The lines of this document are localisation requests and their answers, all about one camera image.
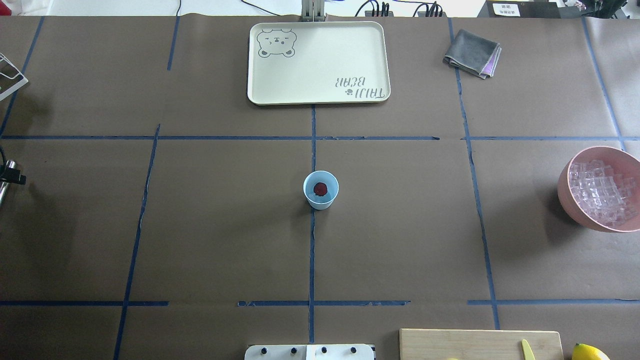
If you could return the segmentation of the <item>red strawberry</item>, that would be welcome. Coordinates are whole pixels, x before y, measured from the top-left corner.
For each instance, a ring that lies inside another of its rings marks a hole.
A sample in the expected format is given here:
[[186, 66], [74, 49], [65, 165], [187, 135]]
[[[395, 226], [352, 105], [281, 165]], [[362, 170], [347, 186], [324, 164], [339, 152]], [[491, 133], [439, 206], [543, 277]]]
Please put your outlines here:
[[318, 196], [320, 198], [324, 197], [329, 193], [328, 191], [329, 188], [324, 182], [317, 182], [314, 184], [313, 193], [315, 196]]

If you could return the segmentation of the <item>light blue plastic cup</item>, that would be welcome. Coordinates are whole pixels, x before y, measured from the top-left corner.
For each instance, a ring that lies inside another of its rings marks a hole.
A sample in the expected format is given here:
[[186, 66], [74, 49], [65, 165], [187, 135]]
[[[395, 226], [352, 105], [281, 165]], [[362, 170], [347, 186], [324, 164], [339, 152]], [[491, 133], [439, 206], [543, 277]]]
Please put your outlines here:
[[[316, 183], [323, 182], [327, 185], [327, 195], [319, 197], [313, 192]], [[335, 201], [340, 191], [338, 178], [326, 170], [317, 170], [309, 173], [302, 182], [302, 193], [309, 205], [315, 210], [326, 210]]]

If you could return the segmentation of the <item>pink bowl of ice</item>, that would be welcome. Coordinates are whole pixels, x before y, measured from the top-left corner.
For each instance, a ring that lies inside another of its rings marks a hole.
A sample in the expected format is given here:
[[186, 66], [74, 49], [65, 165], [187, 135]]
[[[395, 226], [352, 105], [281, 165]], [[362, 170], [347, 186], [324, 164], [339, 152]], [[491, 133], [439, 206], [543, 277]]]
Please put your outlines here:
[[558, 200], [577, 223], [596, 231], [639, 230], [639, 159], [612, 146], [574, 155], [557, 182]]

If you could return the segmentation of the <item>cream bear serving tray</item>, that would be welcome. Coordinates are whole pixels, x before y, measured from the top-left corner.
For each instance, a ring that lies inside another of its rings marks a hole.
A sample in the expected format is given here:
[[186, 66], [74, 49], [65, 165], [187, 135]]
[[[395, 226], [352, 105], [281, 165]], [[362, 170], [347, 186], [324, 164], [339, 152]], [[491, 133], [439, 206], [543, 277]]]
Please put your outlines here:
[[247, 98], [253, 104], [381, 103], [390, 95], [378, 22], [264, 22], [250, 29]]

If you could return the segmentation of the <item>bamboo cutting board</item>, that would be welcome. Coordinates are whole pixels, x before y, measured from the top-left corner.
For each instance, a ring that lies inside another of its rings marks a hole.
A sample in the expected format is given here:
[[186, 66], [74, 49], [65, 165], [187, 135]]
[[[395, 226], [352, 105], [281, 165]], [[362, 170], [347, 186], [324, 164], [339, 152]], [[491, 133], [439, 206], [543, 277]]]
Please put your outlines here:
[[402, 328], [398, 340], [402, 360], [523, 360], [523, 340], [536, 360], [564, 358], [552, 331]]

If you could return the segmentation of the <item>grey folded cloth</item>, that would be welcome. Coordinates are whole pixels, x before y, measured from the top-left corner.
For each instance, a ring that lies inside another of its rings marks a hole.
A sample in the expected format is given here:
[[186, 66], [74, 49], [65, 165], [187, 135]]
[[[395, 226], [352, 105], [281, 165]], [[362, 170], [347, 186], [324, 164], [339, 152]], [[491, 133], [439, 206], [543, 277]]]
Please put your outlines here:
[[500, 43], [460, 29], [446, 50], [443, 63], [487, 79], [495, 75], [501, 53]]

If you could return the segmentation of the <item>black box device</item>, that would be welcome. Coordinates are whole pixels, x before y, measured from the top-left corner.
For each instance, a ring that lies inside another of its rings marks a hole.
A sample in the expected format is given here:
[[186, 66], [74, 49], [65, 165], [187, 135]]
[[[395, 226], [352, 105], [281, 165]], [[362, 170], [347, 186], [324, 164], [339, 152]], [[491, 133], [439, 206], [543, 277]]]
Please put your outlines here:
[[560, 19], [560, 7], [546, 0], [485, 0], [477, 18]]

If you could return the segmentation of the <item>yellow plastic knife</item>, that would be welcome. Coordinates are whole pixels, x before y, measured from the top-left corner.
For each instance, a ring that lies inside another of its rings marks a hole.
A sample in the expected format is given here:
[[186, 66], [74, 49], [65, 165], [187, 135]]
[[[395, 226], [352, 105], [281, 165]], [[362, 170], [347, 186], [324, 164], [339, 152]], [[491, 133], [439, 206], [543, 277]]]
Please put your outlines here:
[[535, 360], [535, 354], [530, 346], [530, 343], [526, 339], [521, 340], [521, 348], [524, 360]]

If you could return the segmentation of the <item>yellow lemon lower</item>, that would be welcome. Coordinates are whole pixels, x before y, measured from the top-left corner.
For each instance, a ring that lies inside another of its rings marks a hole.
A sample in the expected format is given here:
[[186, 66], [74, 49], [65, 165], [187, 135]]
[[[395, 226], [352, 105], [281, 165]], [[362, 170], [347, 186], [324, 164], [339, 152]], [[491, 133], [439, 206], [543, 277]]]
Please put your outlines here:
[[577, 342], [573, 347], [573, 353], [571, 354], [572, 360], [610, 360], [610, 357], [606, 355], [601, 349], [585, 344], [583, 342]]

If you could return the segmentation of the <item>aluminium frame post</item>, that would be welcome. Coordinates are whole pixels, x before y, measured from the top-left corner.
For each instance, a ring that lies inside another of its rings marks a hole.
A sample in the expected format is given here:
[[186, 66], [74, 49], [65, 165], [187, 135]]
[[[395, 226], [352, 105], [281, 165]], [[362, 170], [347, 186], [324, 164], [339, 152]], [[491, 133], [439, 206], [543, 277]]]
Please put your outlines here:
[[325, 22], [325, 0], [302, 0], [301, 1], [301, 21], [302, 22]]

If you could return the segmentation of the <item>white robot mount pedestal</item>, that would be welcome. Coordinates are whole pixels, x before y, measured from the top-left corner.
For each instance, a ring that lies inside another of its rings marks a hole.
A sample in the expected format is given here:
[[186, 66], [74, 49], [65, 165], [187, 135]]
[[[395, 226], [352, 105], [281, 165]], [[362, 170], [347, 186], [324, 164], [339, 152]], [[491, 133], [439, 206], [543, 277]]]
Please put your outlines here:
[[245, 360], [375, 360], [375, 347], [346, 344], [256, 344], [247, 347]]

